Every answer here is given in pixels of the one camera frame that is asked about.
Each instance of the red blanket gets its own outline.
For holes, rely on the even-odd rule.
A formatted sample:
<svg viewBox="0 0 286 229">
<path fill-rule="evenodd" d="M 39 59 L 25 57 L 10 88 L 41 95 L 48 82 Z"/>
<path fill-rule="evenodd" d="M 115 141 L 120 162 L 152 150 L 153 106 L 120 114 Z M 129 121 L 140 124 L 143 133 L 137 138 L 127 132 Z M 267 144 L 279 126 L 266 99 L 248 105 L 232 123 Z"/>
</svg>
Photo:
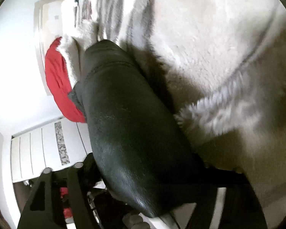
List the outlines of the red blanket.
<svg viewBox="0 0 286 229">
<path fill-rule="evenodd" d="M 60 39 L 61 37 L 54 40 L 45 56 L 47 86 L 58 108 L 68 120 L 85 123 L 85 117 L 82 112 L 68 98 L 72 88 L 68 78 L 66 62 L 60 52 L 56 50 L 60 44 Z"/>
</svg>

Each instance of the white wall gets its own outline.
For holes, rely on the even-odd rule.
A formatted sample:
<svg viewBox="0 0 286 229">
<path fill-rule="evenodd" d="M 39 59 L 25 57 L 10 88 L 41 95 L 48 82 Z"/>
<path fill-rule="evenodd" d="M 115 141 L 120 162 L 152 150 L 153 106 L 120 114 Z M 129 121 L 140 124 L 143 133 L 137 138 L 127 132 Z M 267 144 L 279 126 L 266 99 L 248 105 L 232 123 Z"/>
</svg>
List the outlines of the white wall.
<svg viewBox="0 0 286 229">
<path fill-rule="evenodd" d="M 12 229 L 20 212 L 11 182 L 11 135 L 62 115 L 53 97 L 46 95 L 37 65 L 37 1 L 5 0 L 0 7 L 0 209 Z"/>
<path fill-rule="evenodd" d="M 26 130 L 61 116 L 47 96 L 34 48 L 34 3 L 5 0 L 0 7 L 0 132 Z"/>
</svg>

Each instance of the red cloth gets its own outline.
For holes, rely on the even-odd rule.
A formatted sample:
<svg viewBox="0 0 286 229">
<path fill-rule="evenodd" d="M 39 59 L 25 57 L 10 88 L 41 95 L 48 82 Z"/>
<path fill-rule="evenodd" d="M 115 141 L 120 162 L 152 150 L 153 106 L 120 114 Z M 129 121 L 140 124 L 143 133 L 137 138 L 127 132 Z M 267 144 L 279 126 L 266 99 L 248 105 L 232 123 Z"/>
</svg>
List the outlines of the red cloth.
<svg viewBox="0 0 286 229">
<path fill-rule="evenodd" d="M 54 100 L 63 113 L 70 121 L 85 123 L 83 113 L 78 110 L 75 104 L 68 98 L 72 91 L 66 62 L 63 56 L 56 50 L 60 44 L 60 38 L 54 40 L 45 56 L 46 82 Z"/>
</svg>

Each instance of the white fleece blanket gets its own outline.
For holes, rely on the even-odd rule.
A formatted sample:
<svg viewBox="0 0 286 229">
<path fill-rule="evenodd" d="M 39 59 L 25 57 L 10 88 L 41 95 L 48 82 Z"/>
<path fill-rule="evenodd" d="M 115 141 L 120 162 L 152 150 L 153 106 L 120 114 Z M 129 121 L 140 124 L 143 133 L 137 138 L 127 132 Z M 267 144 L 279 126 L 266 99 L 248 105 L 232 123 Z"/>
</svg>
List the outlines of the white fleece blanket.
<svg viewBox="0 0 286 229">
<path fill-rule="evenodd" d="M 72 86 L 83 51 L 115 42 L 160 96 L 169 91 L 193 150 L 217 167 L 243 168 L 269 205 L 265 194 L 286 182 L 286 9 L 279 0 L 66 0 L 63 14 L 59 51 Z"/>
</svg>

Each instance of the white wardrobe door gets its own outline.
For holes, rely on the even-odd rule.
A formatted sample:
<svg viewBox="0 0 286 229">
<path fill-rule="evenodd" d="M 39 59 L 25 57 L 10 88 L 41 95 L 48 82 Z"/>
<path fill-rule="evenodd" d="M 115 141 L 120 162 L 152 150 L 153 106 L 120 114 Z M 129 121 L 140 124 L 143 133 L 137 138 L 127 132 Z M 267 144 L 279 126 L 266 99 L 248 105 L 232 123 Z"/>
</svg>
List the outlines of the white wardrobe door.
<svg viewBox="0 0 286 229">
<path fill-rule="evenodd" d="M 83 140 L 83 145 L 87 151 L 87 154 L 92 152 L 90 136 L 88 131 L 88 125 L 86 123 L 77 123 L 78 131 Z"/>
<path fill-rule="evenodd" d="M 30 133 L 20 136 L 20 167 L 22 179 L 27 180 L 33 176 L 33 167 L 31 162 L 31 139 Z"/>
<path fill-rule="evenodd" d="M 76 123 L 64 118 L 61 120 L 61 124 L 63 138 L 70 163 L 83 161 L 86 158 L 87 153 L 78 132 Z"/>
<path fill-rule="evenodd" d="M 54 123 L 50 123 L 41 128 L 43 151 L 46 167 L 50 167 L 53 171 L 61 169 L 60 160 Z"/>
<path fill-rule="evenodd" d="M 38 177 L 46 168 L 43 153 L 43 139 L 41 137 L 41 128 L 31 131 L 31 157 L 34 177 Z"/>
<path fill-rule="evenodd" d="M 13 182 L 22 179 L 20 168 L 20 137 L 11 140 L 11 176 Z"/>
</svg>

